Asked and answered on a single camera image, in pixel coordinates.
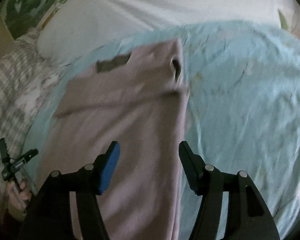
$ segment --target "white fabric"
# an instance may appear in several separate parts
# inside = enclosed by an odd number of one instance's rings
[[[68,0],[42,31],[38,48],[66,64],[136,32],[236,19],[280,27],[274,0]]]

